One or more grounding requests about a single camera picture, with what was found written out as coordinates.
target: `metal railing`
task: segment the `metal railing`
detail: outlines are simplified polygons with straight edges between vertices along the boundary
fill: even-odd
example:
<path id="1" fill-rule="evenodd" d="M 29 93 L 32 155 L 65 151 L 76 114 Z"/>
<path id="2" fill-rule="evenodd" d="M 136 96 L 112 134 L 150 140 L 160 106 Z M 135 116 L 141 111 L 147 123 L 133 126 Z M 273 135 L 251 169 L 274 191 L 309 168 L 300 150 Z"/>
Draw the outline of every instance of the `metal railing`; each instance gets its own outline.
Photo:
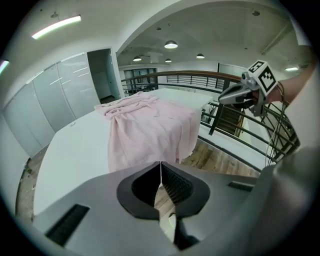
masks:
<path id="1" fill-rule="evenodd" d="M 167 72 L 156 72 L 147 75 L 141 75 L 136 77 L 131 77 L 122 80 L 122 82 L 126 82 L 126 91 L 128 95 L 135 94 L 137 92 L 148 92 L 152 90 L 157 90 L 159 86 L 173 88 L 178 90 L 189 90 L 189 91 L 204 91 L 205 93 L 215 93 L 217 95 L 221 94 L 222 91 L 227 89 L 232 83 L 238 83 L 240 81 L 240 77 L 218 73 L 218 72 L 209 72 L 209 71 L 167 71 Z M 267 112 L 265 117 L 261 118 L 261 121 L 248 116 L 245 114 L 243 110 L 237 110 L 231 108 L 227 105 L 218 104 L 217 100 L 210 103 L 211 105 L 217 107 L 217 111 L 215 115 L 203 112 L 203 116 L 207 116 L 210 119 L 213 119 L 213 123 L 207 123 L 205 121 L 201 121 L 201 125 L 210 128 L 208 134 L 212 135 L 214 131 L 220 132 L 228 137 L 233 138 L 234 140 L 241 142 L 242 144 L 248 146 L 249 148 L 259 152 L 263 156 L 271 159 L 274 162 L 280 160 L 283 156 L 290 154 L 293 152 L 299 145 L 300 142 L 295 134 L 294 130 L 292 129 L 289 132 L 288 127 L 292 127 L 288 118 L 284 115 L 281 120 L 281 127 L 285 132 L 275 132 L 274 139 L 270 143 L 270 147 L 274 148 L 275 156 L 270 156 L 267 152 L 262 151 L 261 149 L 253 146 L 252 144 L 248 143 L 247 141 L 242 140 L 239 136 L 242 133 L 247 133 L 253 138 L 258 139 L 259 141 L 265 143 L 266 145 L 269 144 L 269 141 L 264 139 L 263 137 L 253 133 L 252 131 L 243 128 L 243 120 L 244 118 L 256 123 L 257 125 L 261 126 L 262 128 L 266 129 L 269 134 L 269 137 L 275 131 L 275 127 L 273 122 L 270 118 L 274 118 L 277 122 L 280 121 L 280 115 L 270 109 L 270 105 L 265 106 L 264 109 Z M 233 123 L 229 120 L 224 119 L 222 116 L 223 109 L 227 109 L 229 111 L 235 112 L 240 115 L 240 120 L 237 120 L 236 123 Z M 224 124 L 229 125 L 236 129 L 236 135 L 227 132 L 221 128 L 217 127 L 219 121 L 223 121 Z"/>

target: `black slot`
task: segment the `black slot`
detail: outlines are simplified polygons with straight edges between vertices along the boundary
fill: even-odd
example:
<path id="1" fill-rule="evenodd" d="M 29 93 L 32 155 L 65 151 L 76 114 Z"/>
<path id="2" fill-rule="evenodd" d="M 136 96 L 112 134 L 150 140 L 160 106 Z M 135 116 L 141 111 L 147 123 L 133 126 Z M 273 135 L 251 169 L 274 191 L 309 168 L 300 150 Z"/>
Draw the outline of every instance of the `black slot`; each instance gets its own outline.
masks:
<path id="1" fill-rule="evenodd" d="M 248 192 L 251 192 L 251 190 L 255 187 L 252 184 L 242 183 L 238 181 L 232 181 L 228 184 L 228 186 L 237 190 L 243 190 Z"/>
<path id="2" fill-rule="evenodd" d="M 75 204 L 46 234 L 45 236 L 60 246 L 64 246 L 82 219 L 89 211 L 89 207 Z"/>

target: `cable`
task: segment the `cable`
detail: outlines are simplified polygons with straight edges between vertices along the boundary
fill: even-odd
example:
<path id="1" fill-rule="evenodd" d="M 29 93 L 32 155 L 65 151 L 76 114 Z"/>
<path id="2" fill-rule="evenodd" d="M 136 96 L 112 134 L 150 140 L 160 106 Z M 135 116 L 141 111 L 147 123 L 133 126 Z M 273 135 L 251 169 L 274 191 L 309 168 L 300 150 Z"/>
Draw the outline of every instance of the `cable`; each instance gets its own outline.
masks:
<path id="1" fill-rule="evenodd" d="M 280 87 L 277 85 L 277 88 L 278 88 L 278 90 L 279 90 L 279 92 L 280 92 L 280 94 L 281 94 L 281 99 L 282 99 L 282 102 L 284 101 L 284 90 L 283 90 L 283 86 L 282 86 L 282 91 L 280 90 Z M 281 121 L 282 121 L 282 118 L 283 118 L 283 115 L 284 115 L 284 105 L 282 105 L 282 110 L 281 110 L 281 113 L 280 113 L 280 119 L 279 119 L 279 121 L 278 121 L 278 123 L 277 123 L 277 126 L 276 126 L 276 128 L 275 128 L 275 134 L 276 133 L 280 133 L 280 128 L 281 128 Z M 271 154 L 270 154 L 270 158 L 269 158 L 269 160 L 268 160 L 268 166 L 271 164 L 271 162 L 272 162 L 272 159 L 274 158 L 274 155 L 275 155 L 275 153 L 276 153 L 276 148 L 277 148 L 277 145 L 278 145 L 278 142 L 279 142 L 279 135 L 278 135 L 278 137 L 276 138 L 276 139 L 274 139 L 274 141 L 273 141 L 273 147 L 272 147 L 272 150 L 271 150 Z"/>
<path id="2" fill-rule="evenodd" d="M 278 82 L 278 84 L 276 85 L 277 89 L 279 90 L 280 94 L 281 94 L 281 101 L 282 101 L 282 110 L 281 110 L 281 113 L 280 113 L 280 119 L 276 125 L 276 128 L 274 129 L 273 133 L 272 133 L 272 136 L 270 138 L 270 141 L 268 143 L 268 146 L 266 148 L 266 152 L 265 152 L 265 159 L 264 159 L 264 165 L 265 166 L 269 166 L 271 164 L 271 161 L 275 155 L 275 152 L 276 152 L 276 148 L 277 148 L 277 145 L 278 145 L 278 142 L 279 142 L 279 135 L 276 139 L 276 142 L 274 143 L 273 141 L 273 137 L 276 133 L 280 133 L 280 128 L 281 128 L 281 122 L 282 122 L 282 118 L 284 116 L 284 112 L 285 112 L 285 105 L 284 105 L 284 101 L 285 101 L 285 90 L 284 90 L 284 86 L 282 85 L 281 82 Z M 271 150 L 271 153 L 270 153 L 270 156 L 269 156 L 269 160 L 268 160 L 268 164 L 267 164 L 267 156 L 268 156 L 268 150 L 269 150 L 269 147 L 270 147 L 270 144 L 271 142 L 273 141 L 273 147 L 272 147 L 272 150 Z"/>
<path id="3" fill-rule="evenodd" d="M 282 100 L 282 110 L 281 110 L 281 114 L 280 114 L 280 119 L 278 121 L 278 125 L 277 125 L 277 133 L 279 134 L 280 133 L 280 129 L 281 129 L 281 124 L 282 124 L 282 119 L 284 117 L 284 113 L 285 113 L 285 105 L 283 104 L 284 102 L 284 99 L 285 99 L 285 94 L 284 94 L 284 87 L 282 85 L 281 82 L 279 82 L 279 84 L 281 85 L 282 87 L 282 91 L 280 91 L 280 87 L 278 86 L 278 90 L 281 94 L 281 100 Z M 271 164 L 271 161 L 276 153 L 276 148 L 277 148 L 277 145 L 278 145 L 278 142 L 279 142 L 279 139 L 280 139 L 280 136 L 278 135 L 277 136 L 277 139 L 276 139 L 276 142 L 275 142 L 275 145 L 274 145 L 274 148 L 273 148 L 273 153 L 271 153 L 271 158 L 269 158 L 269 165 Z"/>

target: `fluorescent light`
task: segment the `fluorescent light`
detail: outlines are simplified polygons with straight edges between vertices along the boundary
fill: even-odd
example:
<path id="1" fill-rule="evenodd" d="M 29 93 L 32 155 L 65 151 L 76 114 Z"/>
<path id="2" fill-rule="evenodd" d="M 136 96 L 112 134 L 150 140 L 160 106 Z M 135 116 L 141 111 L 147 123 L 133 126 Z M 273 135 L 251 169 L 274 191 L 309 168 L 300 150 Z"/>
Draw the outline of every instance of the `fluorescent light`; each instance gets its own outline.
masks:
<path id="1" fill-rule="evenodd" d="M 196 56 L 197 59 L 204 59 L 205 56 L 201 53 L 199 53 L 197 56 Z"/>
<path id="2" fill-rule="evenodd" d="M 139 61 L 141 61 L 141 57 L 140 57 L 140 56 L 135 56 L 135 57 L 133 58 L 133 61 L 134 61 L 134 62 L 139 62 Z"/>
<path id="3" fill-rule="evenodd" d="M 59 81 L 60 79 L 62 79 L 63 77 L 59 78 L 58 80 L 55 80 L 54 82 L 50 83 L 50 85 L 52 85 L 53 83 Z"/>
<path id="4" fill-rule="evenodd" d="M 78 71 L 80 71 L 80 70 L 85 70 L 85 69 L 87 69 L 87 68 L 88 68 L 88 67 L 84 67 L 84 68 L 78 69 L 78 70 L 74 71 L 73 73 L 76 73 L 76 72 L 78 72 Z"/>
<path id="5" fill-rule="evenodd" d="M 76 54 L 76 55 L 72 55 L 72 56 L 70 56 L 70 57 L 68 57 L 68 58 L 64 58 L 63 60 L 61 60 L 61 62 L 64 62 L 64 61 L 66 61 L 66 60 L 69 60 L 69 59 L 71 59 L 71 58 L 74 58 L 74 57 L 77 57 L 77 56 L 80 56 L 80 55 L 83 55 L 83 54 L 85 54 L 84 52 L 81 52 L 81 53 L 78 53 L 78 54 Z"/>
<path id="6" fill-rule="evenodd" d="M 64 85 L 65 83 L 68 83 L 68 82 L 70 82 L 70 81 L 71 81 L 71 80 L 65 81 L 65 82 L 62 83 L 62 85 Z"/>
<path id="7" fill-rule="evenodd" d="M 297 67 L 288 67 L 285 69 L 285 71 L 297 71 L 297 70 L 299 70 L 299 68 Z"/>
<path id="8" fill-rule="evenodd" d="M 74 22 L 79 22 L 81 21 L 81 16 L 75 16 L 75 17 L 71 17 L 71 18 L 67 18 L 61 21 L 58 21 L 57 23 L 54 23 L 50 26 L 47 26 L 46 28 L 40 30 L 39 32 L 35 33 L 32 37 L 34 39 L 38 39 L 39 37 L 42 37 L 43 35 L 45 35 L 46 33 L 49 33 L 50 31 L 53 31 L 57 28 L 60 28 L 64 25 L 70 24 L 70 23 L 74 23 Z"/>
<path id="9" fill-rule="evenodd" d="M 165 43 L 164 45 L 164 48 L 167 48 L 167 49 L 174 49 L 174 48 L 177 48 L 178 47 L 178 44 L 173 41 L 173 40 L 169 40 Z"/>
<path id="10" fill-rule="evenodd" d="M 89 72 L 88 72 L 88 73 L 81 74 L 81 75 L 79 75 L 78 77 L 82 77 L 82 76 L 84 76 L 84 75 L 86 75 L 86 74 L 89 74 Z"/>
<path id="11" fill-rule="evenodd" d="M 2 60 L 1 64 L 0 64 L 0 74 L 2 73 L 2 71 L 4 71 L 5 67 L 9 64 L 9 61 L 7 60 Z"/>
<path id="12" fill-rule="evenodd" d="M 29 84 L 33 79 L 35 79 L 37 76 L 39 76 L 40 74 L 42 74 L 43 72 L 45 72 L 44 70 L 42 70 L 41 72 L 39 72 L 38 74 L 34 75 L 33 77 L 31 77 L 26 84 Z"/>

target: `white table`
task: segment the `white table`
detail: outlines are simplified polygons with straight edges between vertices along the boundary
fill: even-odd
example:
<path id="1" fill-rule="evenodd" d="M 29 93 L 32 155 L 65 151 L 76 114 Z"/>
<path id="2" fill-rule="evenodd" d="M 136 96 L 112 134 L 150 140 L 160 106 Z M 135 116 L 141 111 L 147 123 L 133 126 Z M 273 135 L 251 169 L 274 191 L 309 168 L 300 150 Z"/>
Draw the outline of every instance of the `white table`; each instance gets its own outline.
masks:
<path id="1" fill-rule="evenodd" d="M 213 99 L 208 95 L 168 88 L 147 93 L 193 109 L 201 109 Z M 82 183 L 109 173 L 109 133 L 110 122 L 93 111 L 55 134 L 37 178 L 34 215 Z"/>

